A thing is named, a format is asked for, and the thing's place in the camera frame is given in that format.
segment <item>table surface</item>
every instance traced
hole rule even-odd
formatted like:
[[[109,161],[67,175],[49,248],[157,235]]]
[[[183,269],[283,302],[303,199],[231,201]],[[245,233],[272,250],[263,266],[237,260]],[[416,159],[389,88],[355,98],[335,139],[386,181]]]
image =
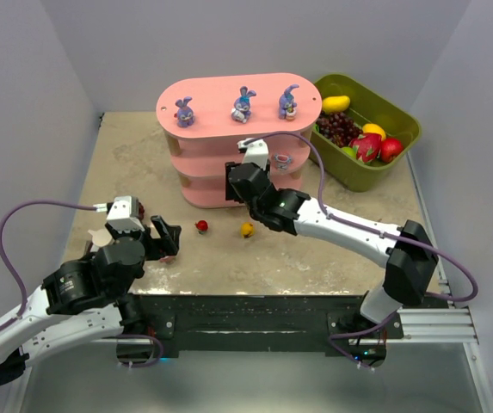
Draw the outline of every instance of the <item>table surface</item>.
[[[315,194],[319,168],[307,161],[302,190]],[[405,158],[376,188],[348,191],[327,176],[324,203],[347,213],[401,225],[422,222],[409,165]],[[242,239],[240,226],[249,220],[244,207],[199,209],[189,205],[169,160],[163,129],[155,113],[106,113],[83,185],[80,203],[92,205],[132,194],[145,206],[145,216],[162,215],[182,227],[181,250],[171,264],[147,262],[145,276],[132,293],[194,294],[363,294],[384,276],[384,269],[348,250],[308,237],[271,232],[255,224],[256,234]],[[83,254],[88,230],[103,227],[106,216],[78,211],[65,260]],[[194,223],[204,219],[210,230],[201,235]],[[436,276],[430,289],[438,291]]]

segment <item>olive green bin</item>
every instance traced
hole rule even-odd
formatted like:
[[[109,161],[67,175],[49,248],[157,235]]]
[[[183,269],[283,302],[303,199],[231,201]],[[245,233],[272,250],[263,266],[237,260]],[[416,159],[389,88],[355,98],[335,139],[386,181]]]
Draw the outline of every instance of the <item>olive green bin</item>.
[[[399,139],[403,144],[404,150],[390,163],[375,159],[370,165],[365,165],[348,156],[316,129],[313,130],[311,142],[321,154],[325,170],[349,190],[365,192],[384,178],[420,138],[420,124],[382,96],[346,75],[331,73],[314,84],[323,99],[329,96],[349,96],[351,103],[345,113],[358,126],[375,123],[384,129],[386,135]],[[309,158],[317,163],[312,151]]]

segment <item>purple bunny toy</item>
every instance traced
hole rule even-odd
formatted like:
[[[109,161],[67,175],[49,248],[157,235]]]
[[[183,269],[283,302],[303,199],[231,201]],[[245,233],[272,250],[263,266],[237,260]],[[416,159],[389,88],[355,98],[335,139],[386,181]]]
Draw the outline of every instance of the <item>purple bunny toy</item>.
[[[176,101],[176,106],[179,108],[176,113],[177,125],[180,127],[191,126],[194,123],[193,109],[187,106],[192,100],[192,97],[187,96],[183,100]]]
[[[231,109],[232,119],[246,123],[252,112],[250,111],[250,98],[256,96],[254,90],[248,91],[246,86],[240,88],[240,97],[235,100],[235,107]]]
[[[279,99],[279,118],[280,119],[293,119],[296,116],[296,106],[298,104],[294,101],[292,96],[292,90],[298,88],[298,84],[291,84],[287,87],[284,93]]]

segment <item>pink shelf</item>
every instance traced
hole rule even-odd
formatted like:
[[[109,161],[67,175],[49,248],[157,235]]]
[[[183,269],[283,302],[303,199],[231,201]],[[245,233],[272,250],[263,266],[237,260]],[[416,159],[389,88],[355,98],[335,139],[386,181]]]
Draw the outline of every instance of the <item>pink shelf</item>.
[[[278,118],[279,97],[291,84],[298,114],[293,121]],[[250,98],[252,116],[242,124],[231,119],[234,101],[241,86],[255,90]],[[179,127],[174,118],[176,100],[191,96],[189,106],[195,121],[190,127]],[[276,131],[297,132],[311,127],[321,112],[323,101],[309,80],[292,73],[266,73],[225,77],[203,77],[181,80],[169,86],[158,98],[157,117],[167,134],[178,139],[213,139],[222,137],[253,137]]]
[[[291,84],[298,113],[294,120],[278,117],[279,98]],[[247,123],[231,118],[240,88],[255,90],[250,98],[252,115]],[[191,96],[194,124],[179,127],[174,114],[176,100]],[[238,140],[267,133],[301,133],[307,139],[321,112],[322,99],[313,83],[292,73],[203,77],[181,80],[170,85],[158,98],[157,118],[168,141],[173,167],[180,176],[185,199],[199,208],[240,207],[225,201],[225,163],[241,162]],[[288,155],[293,162],[287,170],[278,170],[271,159],[271,181],[277,188],[301,187],[301,168],[307,162],[310,148],[299,139],[278,135],[266,140],[269,154]]]
[[[271,176],[277,188],[300,189],[301,177],[293,179],[290,175]],[[188,187],[181,188],[185,199],[198,208],[243,207],[243,204],[225,200],[225,180],[206,179],[191,181]]]
[[[237,150],[237,142],[241,139],[182,140],[179,143],[181,154],[171,155],[171,163],[180,174],[189,178],[225,176],[225,163],[240,162],[244,157],[244,154]],[[293,158],[293,162],[286,171],[277,170],[271,159],[271,173],[291,174],[301,168],[309,157],[309,146],[301,145],[294,137],[275,136],[268,139],[267,144],[271,157],[275,153],[284,153]]]

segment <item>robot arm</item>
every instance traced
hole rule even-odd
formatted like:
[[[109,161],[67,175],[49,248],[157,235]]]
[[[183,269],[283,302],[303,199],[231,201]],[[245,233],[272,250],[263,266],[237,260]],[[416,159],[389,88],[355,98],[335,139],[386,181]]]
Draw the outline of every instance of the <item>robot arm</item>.
[[[145,261],[177,254],[181,227],[151,217],[160,236],[152,238],[138,206],[134,197],[96,206],[108,213],[106,227],[114,243],[63,263],[28,297],[22,316],[0,331],[0,385],[59,351],[142,328],[133,326],[140,318],[139,307],[127,292],[143,276]],[[0,317],[0,325],[17,310]]]
[[[422,303],[429,281],[437,265],[437,256],[422,248],[396,242],[351,225],[327,218],[316,199],[293,189],[277,189],[269,179],[269,168],[262,169],[263,159],[258,154],[256,162],[249,161],[251,145],[253,151],[261,151],[258,140],[247,145],[243,163],[228,163],[226,169],[227,200],[243,202],[250,217],[272,231],[284,231],[294,236],[322,239],[352,250],[385,268],[385,278],[363,299],[359,314],[370,327],[384,321],[402,305]],[[267,146],[265,162],[268,159]],[[398,236],[409,237],[430,244],[422,226],[408,220],[403,226],[382,224],[339,211],[329,206],[328,213],[347,221],[370,226]]]

